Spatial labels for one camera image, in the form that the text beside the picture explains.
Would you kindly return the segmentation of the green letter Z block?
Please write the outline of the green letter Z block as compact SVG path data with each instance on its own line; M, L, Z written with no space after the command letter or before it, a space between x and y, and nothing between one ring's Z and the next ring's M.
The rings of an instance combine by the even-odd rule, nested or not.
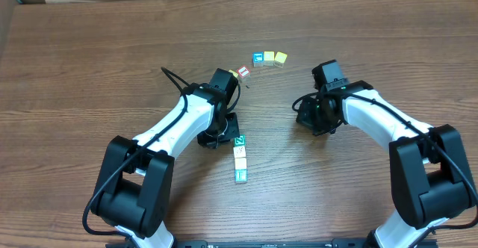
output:
M241 134L239 137L236 137L234 139L234 145L235 145L235 147L245 146L246 145L246 136L244 134Z

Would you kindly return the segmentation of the white picture block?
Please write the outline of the white picture block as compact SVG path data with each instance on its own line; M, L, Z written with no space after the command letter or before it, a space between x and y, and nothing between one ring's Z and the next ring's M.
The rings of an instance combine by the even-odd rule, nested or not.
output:
M245 146L235 146L233 148L233 154L235 158L245 158L246 157L246 147Z

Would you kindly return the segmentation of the blue letter P block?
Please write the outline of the blue letter P block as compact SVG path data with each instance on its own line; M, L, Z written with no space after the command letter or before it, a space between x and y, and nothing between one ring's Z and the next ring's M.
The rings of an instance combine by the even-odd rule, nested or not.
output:
M247 169L235 170L235 182L236 183L247 183L248 181L248 171Z

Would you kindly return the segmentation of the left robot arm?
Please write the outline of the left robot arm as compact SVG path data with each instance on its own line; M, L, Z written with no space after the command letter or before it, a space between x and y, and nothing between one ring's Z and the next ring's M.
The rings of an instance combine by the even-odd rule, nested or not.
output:
M101 217L123 237L121 247L174 247L164 225L175 160L192 140L216 149L239 136L236 101L240 85L192 83L183 87L178 104L159 123L138 136L116 136L107 146L82 223L89 214Z

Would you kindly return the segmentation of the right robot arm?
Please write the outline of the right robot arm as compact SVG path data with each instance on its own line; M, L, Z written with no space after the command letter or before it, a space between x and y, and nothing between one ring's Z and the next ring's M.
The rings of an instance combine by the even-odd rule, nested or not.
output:
M364 81L324 84L292 104L296 121L315 136L340 125L359 128L389 155L394 213L364 240L364 247L419 247L438 230L464 230L476 220L449 221L477 206L477 189L460 133L433 127L386 102Z

